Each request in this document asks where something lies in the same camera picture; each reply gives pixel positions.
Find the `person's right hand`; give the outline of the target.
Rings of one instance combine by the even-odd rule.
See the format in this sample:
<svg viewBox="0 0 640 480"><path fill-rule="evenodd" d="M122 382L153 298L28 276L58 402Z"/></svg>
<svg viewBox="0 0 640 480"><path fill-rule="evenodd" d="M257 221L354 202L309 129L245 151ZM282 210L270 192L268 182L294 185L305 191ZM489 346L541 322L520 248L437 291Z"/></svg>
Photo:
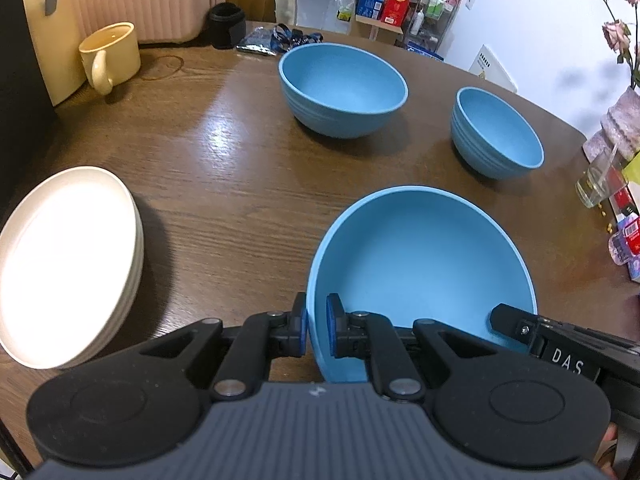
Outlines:
<svg viewBox="0 0 640 480"><path fill-rule="evenodd" d="M610 422L600 443L599 454L596 460L598 467L608 476L608 478L613 480L617 480L617 474L613 469L613 460L617 446L617 433L617 426Z"/></svg>

